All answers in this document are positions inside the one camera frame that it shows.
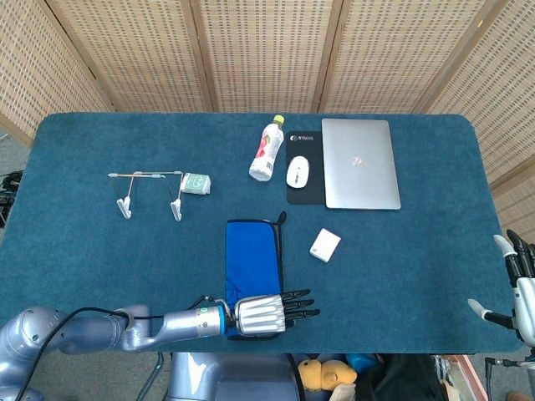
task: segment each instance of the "blue object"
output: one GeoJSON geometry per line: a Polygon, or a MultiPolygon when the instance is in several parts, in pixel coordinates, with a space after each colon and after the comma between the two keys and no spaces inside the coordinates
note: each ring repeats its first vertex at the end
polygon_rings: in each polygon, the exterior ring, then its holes
{"type": "Polygon", "coordinates": [[[348,365],[359,374],[366,373],[368,369],[380,364],[373,353],[348,353],[345,358],[348,365]]]}
{"type": "Polygon", "coordinates": [[[227,303],[245,297],[280,294],[277,232],[269,221],[227,223],[227,303]]]}
{"type": "MultiPolygon", "coordinates": [[[[511,288],[492,239],[501,232],[476,136],[460,115],[285,114],[285,132],[321,119],[386,119],[400,187],[399,211],[328,210],[286,201],[285,146],[273,177],[248,175],[272,114],[53,114],[38,128],[3,244],[0,324],[25,307],[154,314],[225,296],[227,221],[284,225],[284,289],[310,288],[317,317],[271,341],[224,336],[162,350],[266,353],[483,353],[520,343],[483,322],[473,297],[499,312],[511,288]],[[132,189],[132,218],[115,204],[110,172],[185,170],[211,178],[210,195],[184,194],[176,222],[163,180],[132,189]],[[308,254],[325,227],[342,241],[325,264],[308,254]]],[[[120,196],[128,179],[116,179],[120,196]]]]}

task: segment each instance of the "green bottle cap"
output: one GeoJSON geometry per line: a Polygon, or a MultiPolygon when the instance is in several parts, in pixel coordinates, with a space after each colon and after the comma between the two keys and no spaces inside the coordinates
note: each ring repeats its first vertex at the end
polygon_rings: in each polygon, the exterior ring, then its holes
{"type": "Polygon", "coordinates": [[[284,117],[282,117],[280,114],[277,114],[275,117],[273,117],[273,123],[277,123],[282,126],[284,124],[284,117]]]}

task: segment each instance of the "black mouse pad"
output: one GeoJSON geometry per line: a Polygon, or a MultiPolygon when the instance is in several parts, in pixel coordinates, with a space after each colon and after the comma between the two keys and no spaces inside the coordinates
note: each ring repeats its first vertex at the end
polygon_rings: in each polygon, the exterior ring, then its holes
{"type": "Polygon", "coordinates": [[[325,205],[324,144],[321,132],[290,131],[286,136],[286,169],[292,159],[303,156],[310,171],[304,188],[286,184],[286,199],[294,205],[325,205]]]}

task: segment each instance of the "computer mouse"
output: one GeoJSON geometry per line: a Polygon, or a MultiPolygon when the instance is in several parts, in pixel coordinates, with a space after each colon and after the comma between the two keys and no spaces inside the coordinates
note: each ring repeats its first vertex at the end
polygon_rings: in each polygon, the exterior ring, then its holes
{"type": "Polygon", "coordinates": [[[308,181],[308,173],[310,171],[310,164],[306,157],[295,156],[286,173],[286,183],[292,188],[303,188],[308,181]]]}

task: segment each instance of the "blue cloth bag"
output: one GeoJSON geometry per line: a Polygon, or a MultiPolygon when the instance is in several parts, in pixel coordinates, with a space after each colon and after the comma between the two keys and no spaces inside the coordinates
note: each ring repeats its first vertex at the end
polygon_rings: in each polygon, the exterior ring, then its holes
{"type": "MultiPolygon", "coordinates": [[[[245,297],[283,292],[281,226],[286,212],[276,222],[229,220],[227,222],[227,303],[234,307],[245,297]]],[[[229,337],[237,335],[235,330],[229,337]]]]}

